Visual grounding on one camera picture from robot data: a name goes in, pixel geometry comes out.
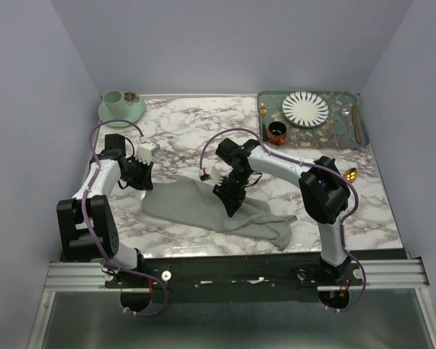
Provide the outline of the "grey woven cloth napkin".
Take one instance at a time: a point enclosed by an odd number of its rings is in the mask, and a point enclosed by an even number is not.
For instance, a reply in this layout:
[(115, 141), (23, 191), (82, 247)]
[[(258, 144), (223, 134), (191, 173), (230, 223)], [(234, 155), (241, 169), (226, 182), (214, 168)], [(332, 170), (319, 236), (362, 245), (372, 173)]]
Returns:
[(170, 222), (226, 233), (233, 236), (269, 241), (278, 249), (288, 247), (291, 224), (297, 216), (276, 215), (260, 200), (246, 198), (229, 217), (224, 204), (212, 193), (210, 184), (189, 177), (170, 183), (156, 183), (142, 200), (145, 214)]

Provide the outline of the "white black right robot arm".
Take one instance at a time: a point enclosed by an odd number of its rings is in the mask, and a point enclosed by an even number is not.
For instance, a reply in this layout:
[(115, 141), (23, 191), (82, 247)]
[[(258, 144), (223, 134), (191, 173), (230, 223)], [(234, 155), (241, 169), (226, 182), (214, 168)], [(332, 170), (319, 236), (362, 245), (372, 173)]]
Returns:
[(229, 217), (240, 209), (249, 178), (255, 172), (295, 185), (300, 189), (306, 213), (318, 224), (321, 279), (330, 285), (344, 279), (350, 258), (345, 251), (340, 214), (348, 207), (350, 190), (339, 177), (333, 159), (323, 156), (311, 164), (299, 165), (300, 160), (294, 157), (266, 152), (256, 140), (238, 145), (228, 138), (218, 145), (216, 154), (231, 167), (229, 175), (213, 189)]

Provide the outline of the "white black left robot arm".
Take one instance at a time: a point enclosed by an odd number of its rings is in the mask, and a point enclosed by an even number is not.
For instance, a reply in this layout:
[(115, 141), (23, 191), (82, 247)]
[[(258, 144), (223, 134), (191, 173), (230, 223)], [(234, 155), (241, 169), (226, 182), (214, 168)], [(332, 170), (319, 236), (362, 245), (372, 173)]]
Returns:
[(79, 191), (57, 204), (62, 253), (70, 262), (98, 260), (112, 268), (123, 268), (122, 279), (131, 287), (141, 286), (147, 271), (141, 255), (120, 242), (110, 208), (113, 189), (122, 182), (135, 190), (152, 190), (153, 156), (160, 145), (142, 142), (132, 148), (120, 134), (105, 136), (105, 147), (90, 163), (90, 171)]

